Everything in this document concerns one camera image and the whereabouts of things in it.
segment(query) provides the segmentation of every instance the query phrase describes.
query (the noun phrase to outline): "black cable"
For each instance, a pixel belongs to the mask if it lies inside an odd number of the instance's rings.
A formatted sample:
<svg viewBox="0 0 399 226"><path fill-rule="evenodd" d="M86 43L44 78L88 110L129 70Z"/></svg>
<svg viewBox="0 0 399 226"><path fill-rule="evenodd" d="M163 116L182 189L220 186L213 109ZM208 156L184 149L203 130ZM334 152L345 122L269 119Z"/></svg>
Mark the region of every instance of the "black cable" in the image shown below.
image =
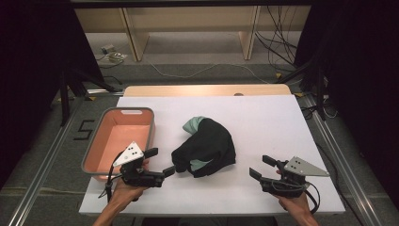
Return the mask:
<svg viewBox="0 0 399 226"><path fill-rule="evenodd" d="M270 46L268 46L266 43L264 43L258 36L258 33L255 33L256 38L258 38L258 40L261 42L261 44L263 45L264 48L266 48L267 50L271 51L273 54L279 56L281 59L283 59L285 62L287 62L288 64L290 64L291 66L294 66L293 63L291 63L289 60L287 60L286 58L284 58L284 56L280 55L279 53L277 53L275 50L273 50Z"/></svg>
<svg viewBox="0 0 399 226"><path fill-rule="evenodd" d="M123 84L122 82L119 81L118 78L116 78L116 77L114 77L114 76L108 75L108 76L104 76L104 77L112 77L112 78L114 78L120 85Z"/></svg>
<svg viewBox="0 0 399 226"><path fill-rule="evenodd" d="M320 193L319 193L319 190L317 189L317 187L316 187L314 184L312 184L312 183L310 183L310 182L308 182L308 183L309 183L311 186L313 186L314 189L316 190L316 192L317 192L317 197L318 197L318 200L319 200L319 202L317 202L316 199L313 197L313 195L312 195L308 190L305 190L305 194L307 194L307 195L309 196L309 198L311 198L311 201L312 201L313 204L314 204L314 207L313 207L313 209L311 210L311 213L314 214L314 213L317 212L317 210L318 210L319 207L320 207Z"/></svg>
<svg viewBox="0 0 399 226"><path fill-rule="evenodd" d="M338 174L337 167L334 165L334 162L327 155L326 151L322 148L322 146L320 144L318 144L317 142L314 142L314 143L319 148L319 150L324 154L324 156L327 158L327 160L331 164L332 168L334 169L335 180L336 180L335 185L334 185L335 188L337 189L337 191L340 194L341 198L344 200L344 203L346 204L346 206L348 206L351 209L353 215L358 220L359 224L361 226L363 226L364 224L362 223L362 221L361 221L360 217L358 216L358 214L355 212L355 209L352 207L352 205L349 203L348 199L344 196L343 192L341 191L340 184L339 184L339 174Z"/></svg>
<svg viewBox="0 0 399 226"><path fill-rule="evenodd" d="M263 36L261 33L259 33L259 31L257 31L256 33L258 33L258 35L259 35L260 37L262 37L262 39L264 39L264 40L273 41L273 42L278 43L278 44L284 44L284 42L279 41L279 40L270 40L270 39L268 39L267 37L265 37L265 36ZM287 44L287 45L290 46L291 48L297 49L297 46L295 46L295 45L293 45L293 44L291 44L291 43L289 43L289 42L287 42L287 43L285 43L285 44Z"/></svg>
<svg viewBox="0 0 399 226"><path fill-rule="evenodd" d="M122 153L123 152L118 153L118 155L115 157L114 161L112 161L111 167L109 168L109 172L108 172L108 178L107 178L106 183L105 183L105 189L104 189L103 193L99 196L99 199L102 198L105 195L105 193L106 193L106 197L107 197L108 202L111 200L111 198L112 198L112 190L111 189L112 189L113 181L116 178L120 177L120 176L116 176L116 177L112 178L112 172L114 171L113 163L115 161L117 161L117 159L120 157L120 155Z"/></svg>
<svg viewBox="0 0 399 226"><path fill-rule="evenodd" d="M269 7L267 7L267 11L269 12L270 17L272 18L273 24L276 27L275 35L277 35L282 40L282 42L285 43L286 41L285 41L285 38L281 31L282 30L282 24L280 22L281 21L281 7L279 7L279 10L278 10L278 13L279 13L279 22L278 23L276 22L274 16L272 15ZM290 54L288 53L287 46L285 44L284 44L284 49L285 49L285 52L287 53L287 57L290 59L290 64L293 64L293 61L291 60Z"/></svg>

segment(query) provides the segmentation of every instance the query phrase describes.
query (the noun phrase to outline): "black curtain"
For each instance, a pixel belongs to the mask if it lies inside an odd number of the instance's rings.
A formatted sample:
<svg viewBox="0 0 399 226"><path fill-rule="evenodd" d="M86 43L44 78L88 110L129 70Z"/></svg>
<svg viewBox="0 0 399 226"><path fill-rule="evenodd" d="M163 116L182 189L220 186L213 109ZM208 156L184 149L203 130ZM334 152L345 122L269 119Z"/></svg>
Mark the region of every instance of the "black curtain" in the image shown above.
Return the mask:
<svg viewBox="0 0 399 226"><path fill-rule="evenodd" d="M34 0L1 1L0 34L3 186L39 132L65 67L101 81L103 77L73 8L66 4L46 7Z"/></svg>

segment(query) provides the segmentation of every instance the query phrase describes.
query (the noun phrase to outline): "floor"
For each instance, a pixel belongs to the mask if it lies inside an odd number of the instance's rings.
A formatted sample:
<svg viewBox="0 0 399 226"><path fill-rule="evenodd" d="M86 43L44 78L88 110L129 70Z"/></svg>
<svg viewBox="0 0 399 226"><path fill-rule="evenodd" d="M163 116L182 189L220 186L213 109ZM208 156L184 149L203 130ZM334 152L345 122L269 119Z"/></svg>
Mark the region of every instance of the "floor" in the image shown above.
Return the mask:
<svg viewBox="0 0 399 226"><path fill-rule="evenodd" d="M273 33L262 33L272 38ZM285 34L297 44L300 32ZM255 40L251 60L243 60L236 33L153 33L144 58L133 62L123 34L87 34L93 54L98 58L105 82L116 87L150 84L240 84L273 83L277 75L285 75L291 66L271 55ZM101 47L113 44L125 55L123 63L102 58ZM284 46L274 49L284 57ZM300 77L287 84L292 93L299 93ZM97 89L86 84L88 89ZM60 127L61 104L56 96L40 133L13 171L0 192L0 225L90 225L94 217L78 213L89 176L80 167L88 146L84 139L108 107L115 106L117 95L91 95L73 98L72 120ZM300 106L314 105L311 94L298 98ZM338 216L316 215L322 225L399 225L399 214L367 165L359 155L356 143L335 109L326 107L330 117L320 121L317 114L307 120L327 169L337 188L348 201L346 212ZM276 216L279 225L295 225L289 216ZM114 225L131 225L132 218L120 217Z"/></svg>

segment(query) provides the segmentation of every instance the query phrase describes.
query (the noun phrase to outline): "hand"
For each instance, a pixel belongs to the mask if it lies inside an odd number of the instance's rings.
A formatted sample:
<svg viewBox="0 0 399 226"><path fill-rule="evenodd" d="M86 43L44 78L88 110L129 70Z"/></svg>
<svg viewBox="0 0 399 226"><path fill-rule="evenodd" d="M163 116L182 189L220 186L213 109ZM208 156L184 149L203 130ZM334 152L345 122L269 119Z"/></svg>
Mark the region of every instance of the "hand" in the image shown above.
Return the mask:
<svg viewBox="0 0 399 226"><path fill-rule="evenodd" d="M120 206L122 208L120 211L122 211L132 200L138 199L146 189L148 188L143 186L126 185L119 179L109 203Z"/></svg>
<svg viewBox="0 0 399 226"><path fill-rule="evenodd" d="M124 210L132 200L138 199L146 190L143 186L128 186L122 180L118 180L109 204L99 215L93 226L111 225L117 214Z"/></svg>
<svg viewBox="0 0 399 226"><path fill-rule="evenodd" d="M319 225L311 214L305 192L303 192L298 198L291 199L277 195L273 196L279 199L279 204L282 208L288 211L298 225Z"/></svg>

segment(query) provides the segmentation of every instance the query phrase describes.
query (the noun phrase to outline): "cable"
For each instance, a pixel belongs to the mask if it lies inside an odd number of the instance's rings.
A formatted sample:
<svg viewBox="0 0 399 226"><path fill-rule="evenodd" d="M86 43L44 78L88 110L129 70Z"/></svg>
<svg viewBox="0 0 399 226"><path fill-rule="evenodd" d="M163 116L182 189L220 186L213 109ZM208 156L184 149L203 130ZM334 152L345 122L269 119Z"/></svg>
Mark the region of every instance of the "cable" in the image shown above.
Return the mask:
<svg viewBox="0 0 399 226"><path fill-rule="evenodd" d="M205 72L205 71L208 71L208 70L212 69L212 68L215 67L215 66L219 66L219 65L230 65L230 66L234 66L234 67L244 68L244 69L248 70L248 71L252 74L252 76L254 76L255 78L257 78L257 79L260 80L261 82L263 82L263 83L265 83L265 84L269 84L267 81L265 81L265 80L263 80L262 78L258 77L250 68L248 68L248 67L246 67L246 66L238 65L238 64L213 64L213 65L210 66L210 67L207 67L207 68L205 68L205 69L202 69L202 70L200 70L200 71L198 71L198 72L196 72L196 73L192 73L192 74L190 74L190 75L176 75L176 74L162 73L162 72L159 71L152 63L150 63L150 64L155 68L155 70L156 70L159 74L161 74L161 75L163 75L163 76L166 76L166 77L178 77L178 78L191 78L191 77L194 77L195 75L197 75L197 74L199 74L199 73L203 73L203 72Z"/></svg>
<svg viewBox="0 0 399 226"><path fill-rule="evenodd" d="M328 99L328 98L326 98L326 99L323 101L323 104L324 104L324 105L326 104L327 99ZM323 107L323 110L324 110L325 114L327 115L327 117L329 117L329 118L331 118L331 119L334 119L334 118L337 117L337 115L338 115L338 110L336 110L335 113L334 113L333 115L330 115L329 113L327 113L327 111L326 111L326 109L325 109L324 107Z"/></svg>
<svg viewBox="0 0 399 226"><path fill-rule="evenodd" d="M123 85L123 83L120 82L119 79L116 78L115 76L108 75L108 76L103 76L103 77L111 77L111 78L115 79L120 85Z"/></svg>
<svg viewBox="0 0 399 226"><path fill-rule="evenodd" d="M266 48L267 50L269 50L269 51L272 52L273 54L279 56L282 60L284 60L285 62L287 62L287 63L290 64L291 66L294 66L294 64L293 64L292 62L290 62L290 61L289 61L288 59L286 59L284 56L282 56L282 55L280 55L279 53L277 53L277 52L276 52L275 50L273 50L270 46L266 45L266 43L264 43L264 42L261 40L261 38L259 38L258 33L259 33L259 32L256 32L256 33L255 33L255 36L256 36L256 38L258 38L258 40L261 42L261 44L263 45L264 48Z"/></svg>
<svg viewBox="0 0 399 226"><path fill-rule="evenodd" d="M277 35L277 36L282 40L282 42L284 43L283 45L284 45L285 52L287 53L287 57L288 57L289 60L290 60L290 64L293 64L293 61L292 61L292 59L291 59L291 57L290 57L290 54L289 54L289 52L291 52L291 49L290 49L289 47L288 47L288 49L287 49L287 45L285 44L287 41L285 40L285 38L284 38L284 36L283 36L283 34L282 34L281 7L279 7L279 10L278 10L278 14L279 14L279 21L278 21L278 22L276 22L276 20L275 20L273 14L271 13L270 7L266 7L266 8L267 8L267 11L268 11L269 14L270 14L270 17L272 18L273 24L274 24L275 27L276 27L275 35Z"/></svg>
<svg viewBox="0 0 399 226"><path fill-rule="evenodd" d="M118 65L120 65L121 63L123 63L124 62L124 60L123 59L120 59L120 62L119 63L117 63L117 64L114 64L114 65L112 65L112 66L109 66L109 67L99 67L99 68L101 68L101 69L110 69L110 68L114 68L114 67L117 67Z"/></svg>
<svg viewBox="0 0 399 226"><path fill-rule="evenodd" d="M112 189L113 181L116 178L121 177L121 175L118 175L118 176L116 176L114 178L111 178L112 177L112 172L114 171L113 163L115 161L117 161L117 159L122 155L122 153L123 152L118 153L117 156L115 157L114 161L112 161L111 167L110 167L109 172L108 172L108 178L106 180L104 191L103 191L103 193L100 194L99 199L102 198L106 194L108 202L111 200L111 197L112 197L112 190L111 189Z"/></svg>
<svg viewBox="0 0 399 226"><path fill-rule="evenodd" d="M335 174L335 185L334 186L337 189L338 193L340 194L341 198L343 199L343 202L346 204L346 206L348 206L351 209L353 215L358 220L359 224L361 226L363 226L363 223L362 223L360 217L358 216L358 214L355 212L355 209L352 207L352 205L349 203L348 199L344 196L343 192L341 191L337 167L335 166L335 164L331 160L331 158L327 155L326 151L322 148L322 146L320 144L318 144L317 142L314 142L314 143L316 144L317 148L319 148L319 150L324 154L324 156L327 158L328 162L331 164L332 168L334 169L334 174Z"/></svg>
<svg viewBox="0 0 399 226"><path fill-rule="evenodd" d="M309 185L311 185L311 186L314 187L314 189L315 189L316 192L317 192L317 197L318 197L318 199L319 199L319 202L317 202L316 199L313 197L313 195L312 195L308 190L305 190L305 193L308 195L308 197L311 199L311 201L312 201L313 204L314 204L314 207L313 207L313 209L311 210L311 213L314 214L314 213L317 212L317 210L318 210L319 207L320 207L320 192L319 192L319 189L317 189L317 187L316 187L314 184L312 184L312 183L310 183L310 182L308 182L308 183L309 183Z"/></svg>

